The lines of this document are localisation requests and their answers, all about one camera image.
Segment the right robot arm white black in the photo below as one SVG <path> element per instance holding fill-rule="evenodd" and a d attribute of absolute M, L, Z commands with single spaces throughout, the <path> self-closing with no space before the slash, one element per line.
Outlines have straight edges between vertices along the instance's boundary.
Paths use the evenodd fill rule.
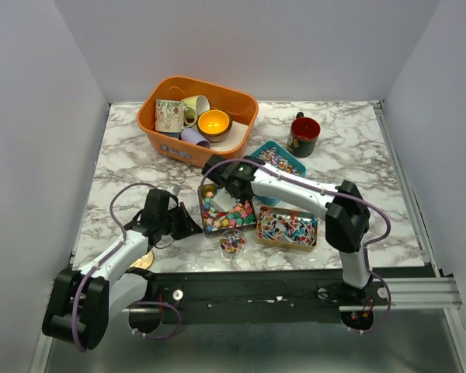
<path fill-rule="evenodd" d="M 202 175 L 227 191 L 232 200 L 269 197 L 299 207 L 325 223 L 325 239 L 339 252 L 343 268 L 343 298 L 360 304 L 370 295 L 363 237 L 370 211 L 355 184 L 318 183 L 284 172 L 253 157 L 224 159 L 212 155 Z"/>

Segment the clear glass bowl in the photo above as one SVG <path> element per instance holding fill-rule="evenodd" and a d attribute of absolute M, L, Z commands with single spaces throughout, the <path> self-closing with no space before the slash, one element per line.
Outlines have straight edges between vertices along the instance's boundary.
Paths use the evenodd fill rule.
<path fill-rule="evenodd" d="M 233 260 L 245 252 L 246 238 L 238 229 L 230 228 L 220 238 L 221 254 L 225 259 Z"/>

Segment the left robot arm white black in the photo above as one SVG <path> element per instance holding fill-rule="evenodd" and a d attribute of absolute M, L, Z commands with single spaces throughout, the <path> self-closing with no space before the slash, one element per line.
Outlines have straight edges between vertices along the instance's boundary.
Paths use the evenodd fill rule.
<path fill-rule="evenodd" d="M 120 237 L 94 260 L 64 268 L 54 284 L 43 317 L 42 333 L 73 343 L 80 351 L 94 349 L 109 321 L 128 305 L 151 305 L 156 287 L 146 270 L 133 263 L 169 236 L 175 241 L 202 233 L 178 197 L 150 189 L 143 208 L 127 223 L 117 223 Z"/>

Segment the teal tin swirl lollipops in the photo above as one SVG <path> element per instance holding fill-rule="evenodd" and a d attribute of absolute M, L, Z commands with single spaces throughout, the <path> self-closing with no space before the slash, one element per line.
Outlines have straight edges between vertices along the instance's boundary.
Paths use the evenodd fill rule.
<path fill-rule="evenodd" d="M 253 158 L 263 160 L 276 169 L 304 177 L 306 167 L 293 157 L 287 150 L 278 145 L 275 141 L 268 141 L 257 148 L 251 155 Z"/>

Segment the gold tin star candies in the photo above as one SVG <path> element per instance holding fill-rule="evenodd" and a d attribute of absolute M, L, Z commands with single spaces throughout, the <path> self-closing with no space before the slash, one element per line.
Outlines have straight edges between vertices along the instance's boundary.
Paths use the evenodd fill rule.
<path fill-rule="evenodd" d="M 226 212 L 219 211 L 212 202 L 220 191 L 221 188 L 214 183 L 206 183 L 202 187 L 197 187 L 197 192 L 200 193 L 200 213 L 204 235 L 212 238 L 230 228 L 239 231 L 255 229 L 257 215 L 253 202 L 246 200 L 243 203 L 237 203 Z"/>

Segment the gold tin round lollipops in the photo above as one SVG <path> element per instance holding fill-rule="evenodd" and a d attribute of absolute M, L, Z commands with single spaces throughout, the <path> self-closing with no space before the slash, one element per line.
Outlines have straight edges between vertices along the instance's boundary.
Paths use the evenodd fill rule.
<path fill-rule="evenodd" d="M 317 244 L 318 219 L 304 211 L 262 206 L 256 242 L 263 246 L 311 252 Z"/>

